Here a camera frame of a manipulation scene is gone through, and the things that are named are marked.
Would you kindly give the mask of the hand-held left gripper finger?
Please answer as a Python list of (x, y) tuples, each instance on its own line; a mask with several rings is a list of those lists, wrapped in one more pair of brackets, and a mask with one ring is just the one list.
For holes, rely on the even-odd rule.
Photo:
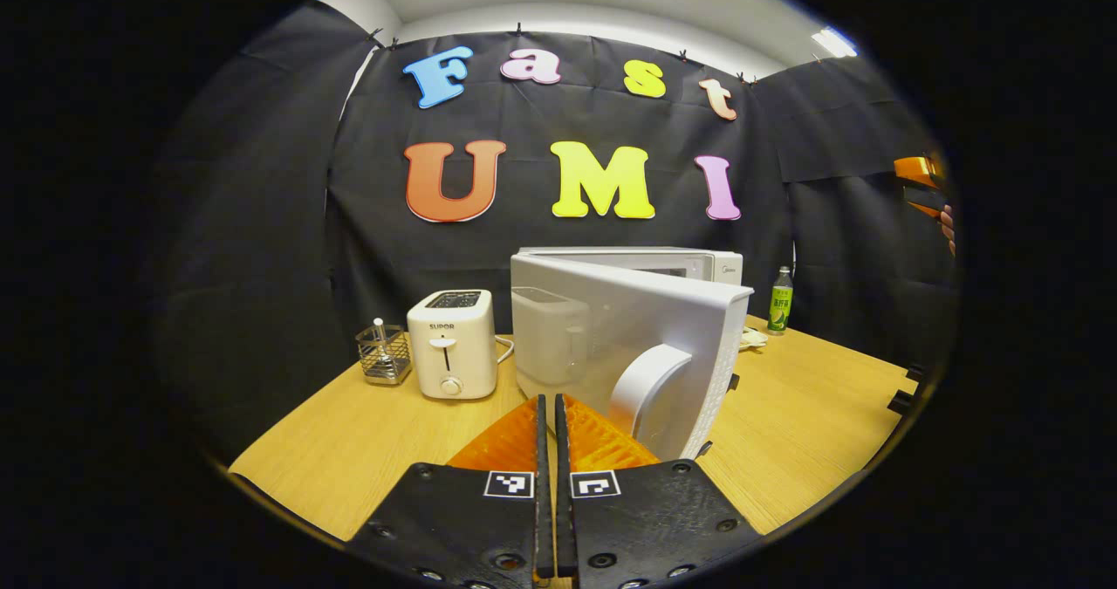
[(556, 395), (555, 566), (574, 588), (682, 588), (764, 544), (693, 459), (576, 471), (571, 405)]
[(553, 577), (545, 408), (540, 395), (495, 422), (508, 452), (480, 469), (408, 467), (347, 552), (403, 588), (533, 588)]

